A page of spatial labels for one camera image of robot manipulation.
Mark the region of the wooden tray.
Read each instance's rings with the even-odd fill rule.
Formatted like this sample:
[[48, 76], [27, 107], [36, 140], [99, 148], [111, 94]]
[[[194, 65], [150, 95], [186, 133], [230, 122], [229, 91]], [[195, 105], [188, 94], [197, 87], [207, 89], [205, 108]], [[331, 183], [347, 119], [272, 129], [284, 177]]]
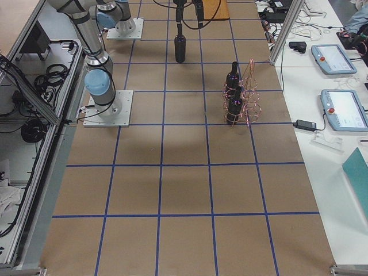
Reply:
[[214, 20], [230, 19], [228, 4], [226, 0], [203, 0], [204, 4], [204, 19], [210, 20], [214, 14]]

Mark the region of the dark wine bottle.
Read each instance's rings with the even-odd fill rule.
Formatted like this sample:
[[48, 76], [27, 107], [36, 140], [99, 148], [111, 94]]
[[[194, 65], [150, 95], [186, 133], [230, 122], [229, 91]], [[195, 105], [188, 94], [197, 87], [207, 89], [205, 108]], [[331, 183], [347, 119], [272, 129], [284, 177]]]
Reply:
[[235, 89], [238, 87], [240, 76], [238, 73], [238, 62], [232, 62], [231, 72], [226, 77], [226, 87], [228, 89]]
[[242, 87], [238, 86], [235, 89], [234, 95], [229, 98], [226, 115], [227, 124], [229, 125], [235, 125], [239, 119], [241, 109], [243, 106], [241, 94], [242, 94]]
[[183, 63], [186, 59], [186, 37], [182, 32], [182, 24], [177, 25], [177, 35], [174, 39], [175, 60]]

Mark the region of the white cloth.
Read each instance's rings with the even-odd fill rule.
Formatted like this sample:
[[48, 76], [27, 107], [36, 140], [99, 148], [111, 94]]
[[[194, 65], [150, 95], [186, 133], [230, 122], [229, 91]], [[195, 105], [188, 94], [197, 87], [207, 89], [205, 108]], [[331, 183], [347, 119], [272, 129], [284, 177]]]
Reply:
[[10, 185], [9, 159], [1, 161], [1, 217], [21, 201], [21, 189]]

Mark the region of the lower teach pendant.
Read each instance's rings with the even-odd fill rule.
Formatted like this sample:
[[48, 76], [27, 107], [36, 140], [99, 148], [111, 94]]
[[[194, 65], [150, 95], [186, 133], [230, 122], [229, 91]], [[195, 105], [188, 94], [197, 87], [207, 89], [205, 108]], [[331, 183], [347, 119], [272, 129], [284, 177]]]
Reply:
[[320, 96], [333, 130], [367, 132], [367, 115], [355, 90], [324, 89]]

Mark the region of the teal book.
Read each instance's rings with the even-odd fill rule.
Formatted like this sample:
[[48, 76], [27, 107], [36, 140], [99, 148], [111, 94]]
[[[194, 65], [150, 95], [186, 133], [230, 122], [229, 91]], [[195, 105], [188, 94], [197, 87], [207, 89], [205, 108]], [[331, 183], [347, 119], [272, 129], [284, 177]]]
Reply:
[[359, 148], [353, 150], [342, 165], [363, 214], [367, 217], [367, 162]]

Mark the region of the teach pendant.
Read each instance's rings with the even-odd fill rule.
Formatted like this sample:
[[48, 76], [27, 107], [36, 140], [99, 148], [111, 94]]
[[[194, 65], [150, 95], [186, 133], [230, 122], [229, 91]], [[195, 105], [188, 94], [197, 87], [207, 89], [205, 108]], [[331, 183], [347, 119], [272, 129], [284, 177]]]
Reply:
[[326, 75], [351, 75], [357, 73], [356, 67], [340, 45], [312, 45], [311, 53]]
[[333, 130], [367, 132], [367, 115], [355, 90], [324, 89], [320, 96]]

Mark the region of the aluminium frame post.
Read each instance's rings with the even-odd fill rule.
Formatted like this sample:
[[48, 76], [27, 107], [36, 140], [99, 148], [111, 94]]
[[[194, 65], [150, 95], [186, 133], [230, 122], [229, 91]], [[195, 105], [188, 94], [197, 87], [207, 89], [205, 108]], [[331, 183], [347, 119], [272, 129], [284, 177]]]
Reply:
[[269, 63], [274, 66], [279, 55], [282, 52], [282, 49], [286, 43], [286, 39], [290, 33], [292, 26], [294, 25], [298, 14], [303, 6], [303, 0], [295, 0], [292, 2], [290, 9], [286, 15], [284, 23], [282, 25], [281, 31], [278, 35], [278, 38], [273, 46], [273, 50], [271, 51]]

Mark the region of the black power adapter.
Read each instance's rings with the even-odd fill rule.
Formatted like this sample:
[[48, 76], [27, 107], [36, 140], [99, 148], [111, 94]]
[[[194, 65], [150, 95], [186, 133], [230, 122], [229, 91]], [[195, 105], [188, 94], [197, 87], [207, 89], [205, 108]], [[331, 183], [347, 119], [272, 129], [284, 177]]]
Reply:
[[317, 130], [317, 126], [315, 122], [305, 121], [305, 120], [296, 120], [293, 123], [293, 126], [297, 129], [302, 129], [305, 131], [314, 132]]

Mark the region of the upper teach pendant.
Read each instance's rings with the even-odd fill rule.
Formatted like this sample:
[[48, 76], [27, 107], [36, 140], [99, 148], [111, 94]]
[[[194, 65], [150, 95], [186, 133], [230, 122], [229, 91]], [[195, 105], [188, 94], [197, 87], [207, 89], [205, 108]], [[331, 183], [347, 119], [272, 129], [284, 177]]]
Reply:
[[357, 73], [356, 67], [340, 45], [312, 45], [311, 53], [326, 75], [351, 75]]

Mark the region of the dark wine bottle front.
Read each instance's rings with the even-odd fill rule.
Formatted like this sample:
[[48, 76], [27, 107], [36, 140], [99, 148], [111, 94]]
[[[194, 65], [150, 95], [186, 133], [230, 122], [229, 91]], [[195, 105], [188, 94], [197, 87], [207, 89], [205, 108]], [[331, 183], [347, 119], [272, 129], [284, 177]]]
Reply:
[[229, 98], [226, 115], [227, 124], [229, 125], [235, 125], [239, 119], [241, 109], [243, 106], [241, 94], [242, 94], [242, 87], [238, 86], [235, 89], [234, 95]]

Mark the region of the clear acrylic stand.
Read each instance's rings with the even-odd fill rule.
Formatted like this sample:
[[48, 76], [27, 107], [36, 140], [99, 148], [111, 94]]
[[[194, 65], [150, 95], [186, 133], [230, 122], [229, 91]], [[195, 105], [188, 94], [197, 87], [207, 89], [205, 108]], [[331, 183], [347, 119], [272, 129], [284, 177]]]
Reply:
[[333, 137], [333, 138], [327, 139], [324, 136], [324, 133], [317, 132], [312, 137], [311, 142], [319, 144], [319, 145], [323, 145], [325, 147], [328, 147], [338, 152], [344, 152], [343, 151], [343, 139], [339, 137]]

